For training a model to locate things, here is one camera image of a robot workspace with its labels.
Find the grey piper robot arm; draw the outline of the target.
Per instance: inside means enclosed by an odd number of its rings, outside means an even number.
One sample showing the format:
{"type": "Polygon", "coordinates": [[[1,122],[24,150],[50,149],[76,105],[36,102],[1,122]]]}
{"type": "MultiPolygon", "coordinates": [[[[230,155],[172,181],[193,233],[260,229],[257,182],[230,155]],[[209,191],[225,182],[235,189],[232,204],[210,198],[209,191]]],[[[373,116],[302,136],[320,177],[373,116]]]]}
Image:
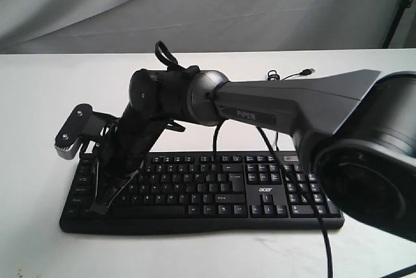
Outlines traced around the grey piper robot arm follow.
{"type": "Polygon", "coordinates": [[[362,69],[231,82],[196,66],[140,69],[98,150],[92,211],[104,214],[172,120],[236,120],[289,135],[304,170],[353,219],[415,240],[415,74],[362,69]]]}

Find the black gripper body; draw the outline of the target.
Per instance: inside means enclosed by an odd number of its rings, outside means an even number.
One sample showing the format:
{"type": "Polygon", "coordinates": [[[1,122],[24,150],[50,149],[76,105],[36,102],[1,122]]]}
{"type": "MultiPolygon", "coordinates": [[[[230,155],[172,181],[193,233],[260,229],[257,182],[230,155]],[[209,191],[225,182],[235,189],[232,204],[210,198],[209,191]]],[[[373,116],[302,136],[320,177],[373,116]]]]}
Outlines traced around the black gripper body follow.
{"type": "Polygon", "coordinates": [[[131,103],[119,118],[103,112],[93,116],[108,129],[97,149],[97,175],[102,181],[124,179],[137,171],[169,123],[153,107],[135,108],[131,103]]]}

